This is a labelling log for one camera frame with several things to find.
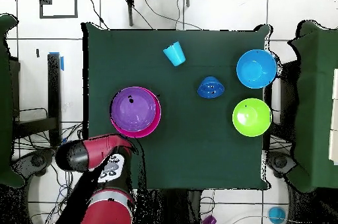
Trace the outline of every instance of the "floor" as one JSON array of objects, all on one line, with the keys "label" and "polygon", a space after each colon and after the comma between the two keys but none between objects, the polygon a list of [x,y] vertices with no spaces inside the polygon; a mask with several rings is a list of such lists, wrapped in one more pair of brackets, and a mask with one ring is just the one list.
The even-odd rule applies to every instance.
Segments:
[{"label": "floor", "polygon": [[[182,21],[183,0],[147,0],[153,11],[158,14],[178,18]],[[97,13],[108,28],[142,29],[149,28],[144,19],[133,11],[134,26],[129,26],[127,5],[124,0],[93,0]],[[314,19],[327,28],[338,27],[337,0],[190,0],[190,7],[185,8],[185,30],[196,29],[187,23],[206,30],[253,30],[259,24],[270,24],[273,33],[266,48],[275,52],[282,63],[296,59],[296,54],[287,44],[295,37],[297,24],[304,19]],[[145,0],[135,0],[135,8],[148,23],[156,29],[174,28],[175,22],[156,16],[147,6]],[[81,22],[101,24],[93,10],[90,0],[77,0],[78,18],[40,19],[39,0],[0,0],[1,13],[16,16],[19,24],[9,31],[7,43],[13,56],[21,62],[20,71],[20,109],[47,108],[47,54],[59,52],[64,57],[64,70],[61,72],[62,88],[62,127],[66,137],[72,129],[83,120],[83,51]],[[53,0],[52,5],[44,5],[44,15],[72,15],[74,0]],[[274,121],[279,121],[279,82],[273,83]],[[21,120],[43,118],[43,110],[21,112]],[[77,139],[74,131],[70,139]],[[33,141],[44,138],[34,135]],[[20,140],[20,149],[15,150],[14,159],[29,152],[29,142]],[[53,163],[58,180],[65,183],[65,173]],[[74,174],[75,182],[80,174]],[[216,224],[272,224],[267,216],[273,206],[288,210],[288,193],[284,180],[273,176],[267,168],[266,179],[271,189],[264,192],[257,190],[205,190],[203,196],[215,201],[212,212],[210,198],[201,200],[203,217],[213,214]],[[30,214],[35,215],[34,224],[44,224],[47,214],[55,202],[60,201],[59,184],[56,173],[49,167],[42,177],[32,179],[29,193]],[[57,219],[54,214],[48,224]]]}]

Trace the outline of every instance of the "stacked bowls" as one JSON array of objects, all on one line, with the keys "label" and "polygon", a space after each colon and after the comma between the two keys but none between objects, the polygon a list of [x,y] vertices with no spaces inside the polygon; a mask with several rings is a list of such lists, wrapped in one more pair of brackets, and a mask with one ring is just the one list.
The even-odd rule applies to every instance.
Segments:
[{"label": "stacked bowls", "polygon": [[160,102],[148,89],[127,87],[110,103],[110,120],[127,137],[145,137],[152,133],[161,117]]}]

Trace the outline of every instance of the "dark green tablecloth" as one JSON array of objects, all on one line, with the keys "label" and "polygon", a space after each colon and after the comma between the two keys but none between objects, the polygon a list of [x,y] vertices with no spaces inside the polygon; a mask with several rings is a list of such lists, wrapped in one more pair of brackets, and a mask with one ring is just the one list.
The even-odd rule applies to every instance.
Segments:
[{"label": "dark green tablecloth", "polygon": [[299,106],[295,119],[298,166],[288,179],[301,192],[316,187],[338,188],[338,166],[329,160],[334,69],[338,68],[338,31],[320,28],[312,21],[298,26],[290,42],[300,61],[297,82]]},{"label": "dark green tablecloth", "polygon": [[[142,86],[158,95],[161,121],[140,139],[149,188],[267,188],[261,179],[262,138],[239,134],[232,111],[242,99],[262,99],[261,89],[239,82],[236,64],[246,51],[264,48],[268,26],[251,32],[100,30],[87,23],[83,30],[84,37],[88,33],[89,136],[116,132],[109,105],[120,89]],[[186,56],[178,67],[163,53],[175,41]],[[208,100],[197,88],[210,75],[225,92]]]}]

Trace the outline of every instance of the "small blue bowl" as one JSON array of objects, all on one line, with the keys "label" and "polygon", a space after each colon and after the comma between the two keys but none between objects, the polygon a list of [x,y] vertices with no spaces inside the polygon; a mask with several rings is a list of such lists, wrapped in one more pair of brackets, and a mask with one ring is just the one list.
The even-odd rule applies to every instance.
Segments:
[{"label": "small blue bowl", "polygon": [[204,78],[197,90],[197,94],[202,98],[216,98],[223,92],[224,86],[213,76]]},{"label": "small blue bowl", "polygon": [[285,211],[281,207],[272,207],[269,210],[269,219],[273,224],[281,224],[285,220]]},{"label": "small blue bowl", "polygon": [[250,50],[238,60],[236,72],[244,86],[259,89],[273,81],[277,64],[275,58],[265,50]]}]

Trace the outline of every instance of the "purple bowl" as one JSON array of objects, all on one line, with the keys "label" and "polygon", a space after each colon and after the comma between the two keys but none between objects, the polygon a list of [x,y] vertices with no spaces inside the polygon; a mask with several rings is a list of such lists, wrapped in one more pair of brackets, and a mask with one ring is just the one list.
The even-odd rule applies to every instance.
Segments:
[{"label": "purple bowl", "polygon": [[125,131],[142,131],[150,125],[156,114],[154,98],[140,87],[128,87],[115,95],[110,116]]}]

